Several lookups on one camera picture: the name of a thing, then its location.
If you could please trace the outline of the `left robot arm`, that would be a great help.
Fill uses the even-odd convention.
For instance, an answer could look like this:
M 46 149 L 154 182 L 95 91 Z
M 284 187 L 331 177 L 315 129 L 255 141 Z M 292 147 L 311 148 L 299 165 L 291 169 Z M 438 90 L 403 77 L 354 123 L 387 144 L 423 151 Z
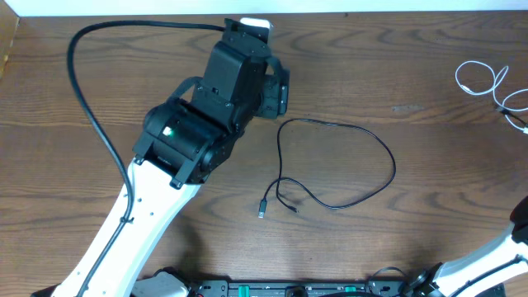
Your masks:
M 184 80 L 151 109 L 111 212 L 75 269 L 43 296 L 128 296 L 175 218 L 226 161 L 248 123 L 286 113 L 290 73 L 269 46 L 269 21 L 220 27 L 205 73 Z

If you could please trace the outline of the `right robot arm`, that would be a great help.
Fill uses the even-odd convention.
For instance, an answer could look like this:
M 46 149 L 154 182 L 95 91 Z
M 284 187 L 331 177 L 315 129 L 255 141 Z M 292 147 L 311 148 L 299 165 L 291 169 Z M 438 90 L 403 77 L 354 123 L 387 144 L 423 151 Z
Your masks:
M 457 260 L 439 263 L 408 282 L 405 296 L 476 296 L 527 272 L 527 200 L 502 233 Z

